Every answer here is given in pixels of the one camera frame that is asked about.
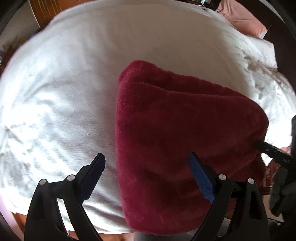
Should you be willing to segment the red fleece pants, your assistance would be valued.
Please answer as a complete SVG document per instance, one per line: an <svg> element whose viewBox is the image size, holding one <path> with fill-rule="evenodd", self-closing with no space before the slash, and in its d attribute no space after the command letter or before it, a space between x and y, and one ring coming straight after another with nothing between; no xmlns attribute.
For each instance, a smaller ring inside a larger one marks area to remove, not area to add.
<svg viewBox="0 0 296 241"><path fill-rule="evenodd" d="M248 97L192 76L133 61L118 80L116 171L123 213L135 231L175 235L200 226L210 208L189 155L234 181L261 184L254 147L268 118Z"/></svg>

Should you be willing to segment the dark wooden headboard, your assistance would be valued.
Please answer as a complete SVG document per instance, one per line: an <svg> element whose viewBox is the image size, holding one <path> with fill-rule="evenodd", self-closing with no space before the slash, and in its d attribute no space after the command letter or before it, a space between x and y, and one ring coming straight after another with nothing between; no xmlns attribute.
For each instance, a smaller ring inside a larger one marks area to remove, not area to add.
<svg viewBox="0 0 296 241"><path fill-rule="evenodd" d="M285 23L260 1L240 1L266 28L264 39L273 43L278 70L295 82L295 39Z"/></svg>

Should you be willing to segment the white bed blanket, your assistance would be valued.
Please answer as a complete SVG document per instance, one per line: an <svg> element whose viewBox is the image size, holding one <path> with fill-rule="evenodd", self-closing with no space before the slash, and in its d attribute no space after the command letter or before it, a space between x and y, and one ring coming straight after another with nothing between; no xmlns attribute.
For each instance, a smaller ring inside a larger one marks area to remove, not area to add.
<svg viewBox="0 0 296 241"><path fill-rule="evenodd" d="M115 172L115 101L134 60L236 90L266 112L266 140L290 144L295 93L273 44L179 1L92 1L57 15L1 76L1 198L27 214L41 179L60 181L98 153L106 169L84 203L99 233L130 232Z"/></svg>

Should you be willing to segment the pink pillow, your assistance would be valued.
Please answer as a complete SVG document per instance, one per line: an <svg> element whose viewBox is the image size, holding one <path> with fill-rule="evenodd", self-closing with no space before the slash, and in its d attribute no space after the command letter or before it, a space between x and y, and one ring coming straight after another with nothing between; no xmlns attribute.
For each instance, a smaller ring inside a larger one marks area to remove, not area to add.
<svg viewBox="0 0 296 241"><path fill-rule="evenodd" d="M221 1L216 12L245 35L263 39L267 33L267 28L247 8L235 0Z"/></svg>

